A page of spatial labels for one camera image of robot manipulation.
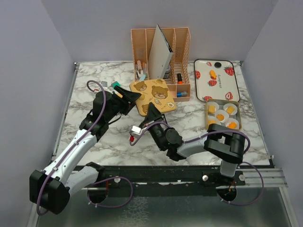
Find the small oval brown cookie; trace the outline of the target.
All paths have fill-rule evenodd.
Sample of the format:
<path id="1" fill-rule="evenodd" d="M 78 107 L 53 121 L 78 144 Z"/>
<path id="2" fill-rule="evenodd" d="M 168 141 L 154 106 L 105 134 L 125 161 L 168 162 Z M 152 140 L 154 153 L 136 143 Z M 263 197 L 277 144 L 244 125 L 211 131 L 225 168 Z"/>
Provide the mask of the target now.
<path id="1" fill-rule="evenodd" d="M 217 118 L 219 121 L 223 121 L 223 120 L 224 120 L 224 115 L 218 114 L 218 115 L 216 116 L 216 118 Z"/>

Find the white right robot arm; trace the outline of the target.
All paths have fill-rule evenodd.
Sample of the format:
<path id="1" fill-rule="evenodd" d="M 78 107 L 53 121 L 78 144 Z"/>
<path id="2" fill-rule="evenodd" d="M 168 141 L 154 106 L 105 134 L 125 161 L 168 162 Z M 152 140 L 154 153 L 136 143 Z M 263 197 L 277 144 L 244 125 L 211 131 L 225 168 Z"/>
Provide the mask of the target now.
<path id="1" fill-rule="evenodd" d="M 147 115 L 141 125 L 147 127 L 159 150 L 166 151 L 174 161 L 206 151 L 219 157 L 222 161 L 217 179 L 223 185 L 234 180 L 236 168 L 246 152 L 245 142 L 249 140 L 242 132 L 216 123 L 209 126 L 205 134 L 186 140 L 175 128 L 168 126 L 165 116 L 153 103 L 148 104 Z"/>

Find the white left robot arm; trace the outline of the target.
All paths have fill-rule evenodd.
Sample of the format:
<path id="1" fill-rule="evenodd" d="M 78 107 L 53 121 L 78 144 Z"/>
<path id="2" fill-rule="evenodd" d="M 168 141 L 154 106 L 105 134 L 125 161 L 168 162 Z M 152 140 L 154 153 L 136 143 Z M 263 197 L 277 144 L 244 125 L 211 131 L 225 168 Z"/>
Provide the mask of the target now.
<path id="1" fill-rule="evenodd" d="M 43 170 L 35 170 L 30 175 L 29 197 L 36 204 L 38 215 L 48 211 L 59 214 L 74 193 L 87 185 L 98 187 L 107 181 L 104 168 L 93 162 L 75 174 L 72 172 L 108 130 L 110 121 L 118 114 L 127 115 L 141 96 L 119 86 L 115 90 L 114 93 L 105 90 L 98 92 L 92 109 L 66 149 Z"/>

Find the rectangular tan biscuit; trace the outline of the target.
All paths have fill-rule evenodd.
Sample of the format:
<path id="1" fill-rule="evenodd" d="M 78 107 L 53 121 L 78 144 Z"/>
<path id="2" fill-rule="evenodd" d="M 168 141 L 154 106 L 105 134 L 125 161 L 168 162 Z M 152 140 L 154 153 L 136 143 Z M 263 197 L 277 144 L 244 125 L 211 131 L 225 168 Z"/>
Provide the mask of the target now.
<path id="1" fill-rule="evenodd" d="M 216 112 L 215 106 L 214 105 L 209 105 L 208 106 L 208 112 L 211 113 L 211 114 L 215 113 Z"/>

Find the silver tin lid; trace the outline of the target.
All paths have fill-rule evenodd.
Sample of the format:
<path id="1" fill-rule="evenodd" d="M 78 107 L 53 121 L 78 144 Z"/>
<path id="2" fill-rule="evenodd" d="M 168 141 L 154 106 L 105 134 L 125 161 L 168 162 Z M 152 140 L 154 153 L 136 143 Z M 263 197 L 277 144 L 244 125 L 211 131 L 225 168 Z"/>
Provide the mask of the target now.
<path id="1" fill-rule="evenodd" d="M 141 116 L 147 115 L 149 103 L 153 103 L 161 113 L 171 112 L 177 108 L 172 93 L 163 79 L 133 81 L 129 87 L 132 92 L 141 94 L 136 101 Z"/>

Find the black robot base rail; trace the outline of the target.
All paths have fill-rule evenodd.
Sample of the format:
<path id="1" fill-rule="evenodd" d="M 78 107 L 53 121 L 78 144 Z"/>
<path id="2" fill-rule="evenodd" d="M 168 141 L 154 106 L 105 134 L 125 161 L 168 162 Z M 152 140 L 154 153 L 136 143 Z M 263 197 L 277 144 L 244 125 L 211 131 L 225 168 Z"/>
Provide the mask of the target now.
<path id="1" fill-rule="evenodd" d="M 218 188 L 244 186 L 242 171 L 232 179 L 220 175 L 219 166 L 103 166 L 98 180 L 85 190 L 95 197 L 215 196 Z"/>

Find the rectangular yellow cracker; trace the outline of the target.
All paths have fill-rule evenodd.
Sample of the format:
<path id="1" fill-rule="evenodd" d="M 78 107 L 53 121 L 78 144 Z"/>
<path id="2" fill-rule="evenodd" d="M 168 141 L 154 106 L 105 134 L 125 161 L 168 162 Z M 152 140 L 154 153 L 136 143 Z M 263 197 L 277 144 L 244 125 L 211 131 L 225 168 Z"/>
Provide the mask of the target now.
<path id="1" fill-rule="evenodd" d="M 226 112 L 228 113 L 228 114 L 230 114 L 230 115 L 232 115 L 232 113 L 234 112 L 234 107 L 232 107 L 232 106 L 229 106 L 227 109 L 226 109 Z"/>

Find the gold metal cookie tin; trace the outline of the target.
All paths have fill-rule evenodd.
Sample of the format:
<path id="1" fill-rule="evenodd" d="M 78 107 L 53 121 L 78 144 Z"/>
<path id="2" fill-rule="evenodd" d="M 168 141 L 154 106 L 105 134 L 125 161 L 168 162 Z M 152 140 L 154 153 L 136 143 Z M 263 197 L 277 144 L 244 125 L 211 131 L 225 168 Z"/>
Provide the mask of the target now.
<path id="1" fill-rule="evenodd" d="M 230 100 L 209 99 L 205 104 L 205 129 L 215 123 L 240 130 L 242 124 L 239 104 Z"/>

